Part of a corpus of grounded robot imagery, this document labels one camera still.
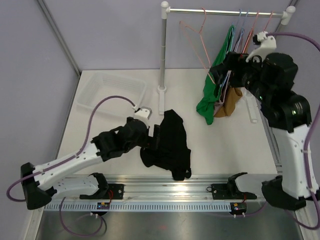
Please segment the black tank top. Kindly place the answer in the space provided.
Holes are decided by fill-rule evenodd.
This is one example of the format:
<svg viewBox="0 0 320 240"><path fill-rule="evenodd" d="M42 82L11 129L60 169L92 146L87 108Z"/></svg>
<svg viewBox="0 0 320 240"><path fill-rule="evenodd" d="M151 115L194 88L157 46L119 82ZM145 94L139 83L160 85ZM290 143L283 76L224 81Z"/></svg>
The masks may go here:
<svg viewBox="0 0 320 240"><path fill-rule="evenodd" d="M164 112L158 148L141 148L140 157L147 168L156 166L170 171L175 181L184 181L192 176L191 150L187 146L184 121L174 110Z"/></svg>

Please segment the green tank top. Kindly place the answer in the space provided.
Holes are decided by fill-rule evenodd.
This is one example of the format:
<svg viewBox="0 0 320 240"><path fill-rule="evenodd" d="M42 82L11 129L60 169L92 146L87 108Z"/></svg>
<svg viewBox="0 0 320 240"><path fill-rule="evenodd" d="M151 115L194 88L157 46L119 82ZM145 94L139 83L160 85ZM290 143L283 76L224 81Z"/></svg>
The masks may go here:
<svg viewBox="0 0 320 240"><path fill-rule="evenodd" d="M229 27L224 38L224 42L211 65L212 67L221 64L227 53L232 50L235 28L236 27L233 24ZM203 98L196 106L197 113L204 117L207 125L211 125L214 121L215 103L218 101L221 95L220 84L216 84L215 82L212 82L212 80L216 81L213 75L208 72L203 88Z"/></svg>

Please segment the pink wire hanger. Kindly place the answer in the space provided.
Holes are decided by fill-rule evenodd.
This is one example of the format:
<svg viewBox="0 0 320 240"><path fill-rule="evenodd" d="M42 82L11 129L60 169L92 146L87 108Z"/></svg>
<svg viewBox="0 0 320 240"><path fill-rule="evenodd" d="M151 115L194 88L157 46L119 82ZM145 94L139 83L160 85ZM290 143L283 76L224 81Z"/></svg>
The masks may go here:
<svg viewBox="0 0 320 240"><path fill-rule="evenodd" d="M213 84L215 84L214 77L210 74L212 59L210 57L209 51L207 49L207 46L203 37L203 30L207 21L207 11L203 7L201 8L201 10L202 10L202 13L204 14L204 17L199 29L193 28L191 25L187 24L183 20L179 21L179 27L182 31L183 36L187 39L189 45L194 51L202 68L206 71L210 81Z"/></svg>

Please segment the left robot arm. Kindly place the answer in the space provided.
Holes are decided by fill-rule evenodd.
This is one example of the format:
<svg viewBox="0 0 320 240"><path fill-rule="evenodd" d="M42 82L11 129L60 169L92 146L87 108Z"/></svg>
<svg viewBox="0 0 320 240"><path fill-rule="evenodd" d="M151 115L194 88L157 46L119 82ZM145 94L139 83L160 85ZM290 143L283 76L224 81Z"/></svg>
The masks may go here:
<svg viewBox="0 0 320 240"><path fill-rule="evenodd" d="M84 178L67 177L87 167L121 157L136 147L156 150L160 140L160 126L154 125L149 135L145 120L128 117L125 125L103 131L76 153L45 164L30 162L20 167L21 186L28 210L36 210L53 199L79 196L81 199L103 199L109 185L102 173L91 173Z"/></svg>

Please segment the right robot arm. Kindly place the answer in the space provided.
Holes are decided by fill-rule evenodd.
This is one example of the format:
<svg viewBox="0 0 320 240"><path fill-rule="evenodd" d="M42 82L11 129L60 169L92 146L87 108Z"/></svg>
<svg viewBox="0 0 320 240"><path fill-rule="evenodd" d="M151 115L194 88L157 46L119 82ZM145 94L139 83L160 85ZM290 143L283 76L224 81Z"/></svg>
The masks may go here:
<svg viewBox="0 0 320 240"><path fill-rule="evenodd" d="M265 58L247 58L248 54L229 52L209 72L217 83L231 72L229 85L245 88L259 101L276 139L282 166L281 175L262 182L262 195L273 207L296 211L308 200L320 197L309 143L316 121L308 100L292 91L298 66L291 56L273 52Z"/></svg>

